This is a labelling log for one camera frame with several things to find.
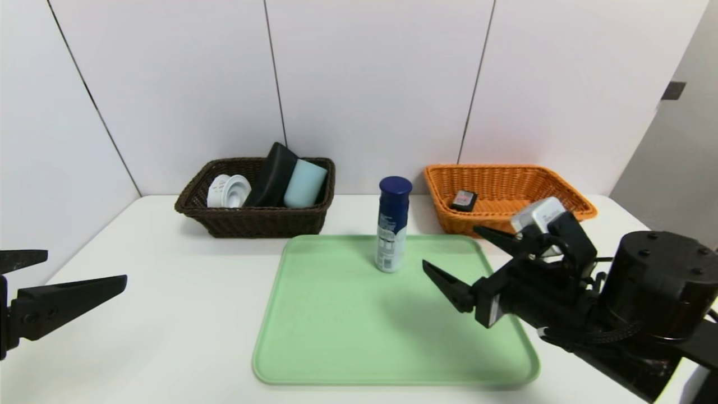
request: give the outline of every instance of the black cylindrical motor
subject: black cylindrical motor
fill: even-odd
[[[667,231],[626,234],[600,296],[612,328],[642,322],[641,333],[689,338],[718,293],[718,254]]]

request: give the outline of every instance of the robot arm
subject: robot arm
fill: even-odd
[[[484,327],[515,314],[649,403],[682,357],[718,369],[718,324],[704,320],[718,293],[718,255],[678,234],[636,231],[621,239],[609,274],[592,277],[597,262],[611,259],[597,258],[579,222],[556,203],[517,214],[516,235],[474,229],[512,256],[490,277],[469,286],[426,261],[424,272]]]
[[[36,341],[125,290],[127,275],[25,288],[7,303],[4,274],[47,261],[47,251],[0,251],[0,360],[20,338]]]

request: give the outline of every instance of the blue can cap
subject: blue can cap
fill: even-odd
[[[411,188],[411,181],[404,177],[387,177],[379,183],[381,197],[398,202],[409,200]]]

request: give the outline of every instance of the panel seam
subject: panel seam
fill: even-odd
[[[284,126],[284,110],[281,107],[281,94],[279,92],[279,76],[276,74],[276,60],[274,58],[274,44],[271,40],[271,29],[269,28],[269,11],[267,11],[267,1],[264,0],[264,18],[267,22],[267,36],[269,36],[269,52],[271,53],[271,65],[274,69],[274,85],[276,86],[276,99],[279,102],[279,118],[281,119],[281,131],[284,133],[284,146],[289,148],[286,140],[286,127]]]
[[[459,164],[461,161],[461,154],[464,151],[464,141],[466,140],[466,132],[469,129],[469,121],[471,120],[471,111],[474,108],[474,98],[476,98],[476,88],[479,86],[479,76],[481,75],[481,67],[484,65],[484,57],[486,56],[486,45],[489,43],[489,33],[491,32],[491,23],[493,22],[493,13],[496,9],[496,0],[491,5],[491,14],[489,16],[489,24],[486,27],[486,37],[484,38],[484,46],[481,49],[481,58],[479,59],[479,68],[476,72],[476,81],[474,82],[474,91],[471,93],[471,101],[469,102],[469,112],[466,116],[466,123],[464,124],[464,134],[461,136],[461,146],[459,146],[459,156],[456,159],[456,163]]]
[[[135,187],[135,190],[137,191],[137,194],[142,197],[142,193],[139,191],[139,187],[137,186],[137,182],[134,180],[134,177],[132,177],[132,173],[130,173],[129,168],[127,167],[127,163],[125,162],[125,159],[122,157],[122,154],[120,153],[120,149],[117,148],[117,144],[115,143],[115,139],[112,137],[112,134],[110,133],[110,129],[107,127],[107,123],[105,123],[105,119],[102,117],[102,113],[100,112],[100,109],[97,107],[97,103],[95,102],[94,97],[92,97],[92,93],[90,92],[90,88],[88,87],[87,82],[85,81],[85,77],[83,77],[83,73],[80,71],[80,66],[78,66],[78,62],[75,59],[75,55],[73,54],[73,51],[70,49],[70,44],[67,43],[67,38],[65,37],[65,33],[62,31],[62,27],[60,26],[60,22],[57,20],[57,15],[55,15],[55,10],[52,8],[52,4],[50,3],[50,0],[47,0],[47,6],[50,8],[50,12],[52,13],[52,18],[55,20],[55,25],[57,25],[57,29],[60,31],[60,36],[62,37],[62,41],[65,43],[65,47],[67,48],[67,52],[70,53],[70,59],[73,60],[73,64],[75,65],[75,70],[78,72],[78,75],[80,76],[80,79],[83,82],[83,85],[85,86],[85,91],[87,91],[88,96],[90,97],[90,101],[92,102],[92,105],[95,107],[95,111],[97,112],[97,115],[100,117],[100,121],[102,122],[102,126],[105,128],[105,132],[107,133],[107,136],[110,138],[110,142],[112,142],[112,147],[115,148],[115,152],[117,152],[117,155],[120,157],[120,161],[122,162],[122,165],[125,167],[125,171],[127,172],[127,175],[130,177],[130,181],[132,181],[132,185]]]

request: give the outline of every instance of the orange wicker basket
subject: orange wicker basket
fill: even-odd
[[[538,165],[430,165],[424,170],[439,223],[445,232],[478,237],[474,226],[514,233],[511,216],[524,206],[557,197],[576,219],[596,216],[596,208],[558,174]],[[459,190],[478,193],[471,212],[450,208]]]

